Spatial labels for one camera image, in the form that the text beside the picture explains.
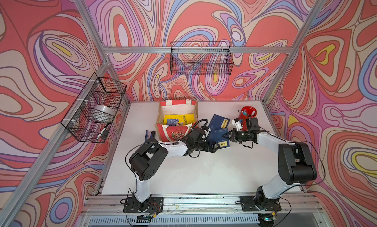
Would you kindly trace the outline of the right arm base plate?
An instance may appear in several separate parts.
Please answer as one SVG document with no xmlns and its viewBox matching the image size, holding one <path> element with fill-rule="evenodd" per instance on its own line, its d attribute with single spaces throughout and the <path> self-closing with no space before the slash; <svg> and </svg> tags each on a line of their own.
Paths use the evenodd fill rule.
<svg viewBox="0 0 377 227">
<path fill-rule="evenodd" d="M 255 196 L 240 196 L 243 212 L 279 212 L 282 210 L 280 199 L 256 198 Z"/>
</svg>

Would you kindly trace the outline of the red beige canvas tote bag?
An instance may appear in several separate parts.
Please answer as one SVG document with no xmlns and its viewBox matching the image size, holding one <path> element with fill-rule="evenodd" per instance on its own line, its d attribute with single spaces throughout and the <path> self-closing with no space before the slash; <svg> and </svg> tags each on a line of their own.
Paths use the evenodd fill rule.
<svg viewBox="0 0 377 227">
<path fill-rule="evenodd" d="M 198 103 L 189 99 L 159 103 L 156 128 L 163 142 L 177 141 L 198 121 Z"/>
</svg>

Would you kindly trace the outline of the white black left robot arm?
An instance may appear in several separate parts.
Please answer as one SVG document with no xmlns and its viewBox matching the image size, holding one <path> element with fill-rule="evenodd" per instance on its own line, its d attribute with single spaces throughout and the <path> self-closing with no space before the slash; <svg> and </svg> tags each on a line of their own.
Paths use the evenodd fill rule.
<svg viewBox="0 0 377 227">
<path fill-rule="evenodd" d="M 159 142 L 150 138 L 129 158 L 130 169 L 136 176 L 136 191 L 133 197 L 144 204 L 151 197 L 150 179 L 155 175 L 165 159 L 190 156 L 194 151 L 214 153 L 220 145 L 209 139 L 208 126 L 195 126 L 176 142 Z"/>
</svg>

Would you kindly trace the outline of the yellow illustrated book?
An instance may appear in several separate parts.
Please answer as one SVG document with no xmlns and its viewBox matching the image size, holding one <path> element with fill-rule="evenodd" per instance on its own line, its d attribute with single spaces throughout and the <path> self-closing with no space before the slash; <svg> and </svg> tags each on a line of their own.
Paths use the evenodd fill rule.
<svg viewBox="0 0 377 227">
<path fill-rule="evenodd" d="M 184 126 L 195 122 L 194 114 L 164 115 L 163 124 L 168 126 Z"/>
</svg>

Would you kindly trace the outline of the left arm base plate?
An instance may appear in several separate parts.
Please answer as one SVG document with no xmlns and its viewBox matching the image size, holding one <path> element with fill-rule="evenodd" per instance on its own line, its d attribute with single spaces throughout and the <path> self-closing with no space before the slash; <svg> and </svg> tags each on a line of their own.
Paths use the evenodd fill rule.
<svg viewBox="0 0 377 227">
<path fill-rule="evenodd" d="M 160 213 L 163 211 L 164 198 L 150 196 L 146 201 L 140 202 L 136 197 L 127 197 L 125 200 L 124 213 Z"/>
</svg>

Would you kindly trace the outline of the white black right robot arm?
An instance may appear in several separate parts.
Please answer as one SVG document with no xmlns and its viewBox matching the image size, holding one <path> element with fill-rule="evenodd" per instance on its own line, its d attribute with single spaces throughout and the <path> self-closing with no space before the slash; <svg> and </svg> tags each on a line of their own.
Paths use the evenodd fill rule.
<svg viewBox="0 0 377 227">
<path fill-rule="evenodd" d="M 309 146 L 304 142 L 291 142 L 271 134 L 259 126 L 257 118 L 246 119 L 246 130 L 238 119 L 234 128 L 223 137 L 239 144 L 251 141 L 277 154 L 277 175 L 258 187 L 252 203 L 260 211 L 280 210 L 280 197 L 286 191 L 317 178 L 317 170 Z"/>
</svg>

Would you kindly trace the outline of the navy book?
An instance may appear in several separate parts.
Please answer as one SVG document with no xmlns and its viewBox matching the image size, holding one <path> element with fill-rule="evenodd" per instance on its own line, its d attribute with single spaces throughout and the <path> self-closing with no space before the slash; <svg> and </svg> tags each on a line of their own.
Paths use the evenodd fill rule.
<svg viewBox="0 0 377 227">
<path fill-rule="evenodd" d="M 228 139 L 224 138 L 223 135 L 228 133 L 228 129 L 218 129 L 213 130 L 210 132 L 210 135 L 208 137 L 209 142 L 216 142 L 220 148 L 228 148 L 230 146 L 230 142 Z"/>
<path fill-rule="evenodd" d="M 209 123 L 209 128 L 212 131 L 220 130 L 220 129 L 226 129 L 230 123 L 229 118 L 225 118 L 222 116 L 219 116 L 217 114 L 214 114 L 210 123 Z"/>
</svg>

